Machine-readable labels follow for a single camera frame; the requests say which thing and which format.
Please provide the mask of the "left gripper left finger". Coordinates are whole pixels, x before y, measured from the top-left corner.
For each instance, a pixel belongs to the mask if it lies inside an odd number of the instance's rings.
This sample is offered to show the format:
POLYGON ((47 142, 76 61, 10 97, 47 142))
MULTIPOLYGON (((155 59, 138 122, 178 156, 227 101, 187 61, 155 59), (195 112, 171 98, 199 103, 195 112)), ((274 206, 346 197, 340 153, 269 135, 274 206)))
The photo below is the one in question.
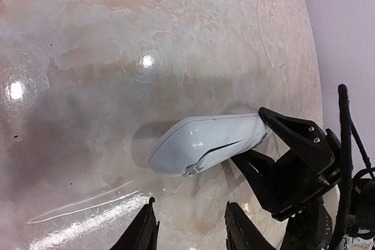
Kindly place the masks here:
POLYGON ((110 250, 157 250, 160 222, 156 219, 150 197, 110 250))

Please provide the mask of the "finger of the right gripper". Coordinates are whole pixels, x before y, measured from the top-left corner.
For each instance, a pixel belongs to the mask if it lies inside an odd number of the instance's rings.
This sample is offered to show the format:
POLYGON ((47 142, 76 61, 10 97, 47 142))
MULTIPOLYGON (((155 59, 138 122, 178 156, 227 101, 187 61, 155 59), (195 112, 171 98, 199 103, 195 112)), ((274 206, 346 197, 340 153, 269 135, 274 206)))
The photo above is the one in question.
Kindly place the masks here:
POLYGON ((335 157, 324 131, 313 121, 288 117, 261 107, 262 121, 315 173, 322 173, 335 157))
POLYGON ((282 198, 276 162, 255 150, 231 157, 253 190, 261 207, 268 212, 294 212, 295 207, 282 198))

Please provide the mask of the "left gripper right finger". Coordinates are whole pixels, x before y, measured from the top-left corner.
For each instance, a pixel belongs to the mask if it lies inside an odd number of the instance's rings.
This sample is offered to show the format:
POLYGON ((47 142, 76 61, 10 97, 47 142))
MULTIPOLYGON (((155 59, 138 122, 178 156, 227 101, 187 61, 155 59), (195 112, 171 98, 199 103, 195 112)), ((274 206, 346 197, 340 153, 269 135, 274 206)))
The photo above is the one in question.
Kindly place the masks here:
POLYGON ((276 250, 259 232, 236 202, 227 202, 225 211, 227 230, 226 249, 276 250))

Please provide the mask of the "white remote control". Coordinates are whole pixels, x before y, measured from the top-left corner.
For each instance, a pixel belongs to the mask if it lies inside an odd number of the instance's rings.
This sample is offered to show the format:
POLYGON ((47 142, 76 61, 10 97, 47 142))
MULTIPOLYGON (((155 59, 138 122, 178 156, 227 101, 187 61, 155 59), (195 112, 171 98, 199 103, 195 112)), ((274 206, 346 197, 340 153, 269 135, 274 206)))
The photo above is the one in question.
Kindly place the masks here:
POLYGON ((157 141, 149 167, 168 177, 191 177, 261 144, 271 133, 258 114, 188 117, 157 141))

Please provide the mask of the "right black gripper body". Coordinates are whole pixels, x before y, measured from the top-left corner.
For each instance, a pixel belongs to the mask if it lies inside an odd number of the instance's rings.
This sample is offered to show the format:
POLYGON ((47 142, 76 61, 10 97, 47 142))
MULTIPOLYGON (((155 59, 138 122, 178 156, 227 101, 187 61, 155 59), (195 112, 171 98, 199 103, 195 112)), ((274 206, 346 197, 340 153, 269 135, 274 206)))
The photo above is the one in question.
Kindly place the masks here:
POLYGON ((309 158, 317 164, 321 164, 329 157, 332 158, 330 165, 322 172, 314 172, 291 149, 275 162, 275 189, 280 192, 281 204, 271 212, 274 219, 286 220, 340 182, 341 143, 331 129, 327 129, 325 133, 325 141, 329 146, 328 154, 320 159, 309 158))

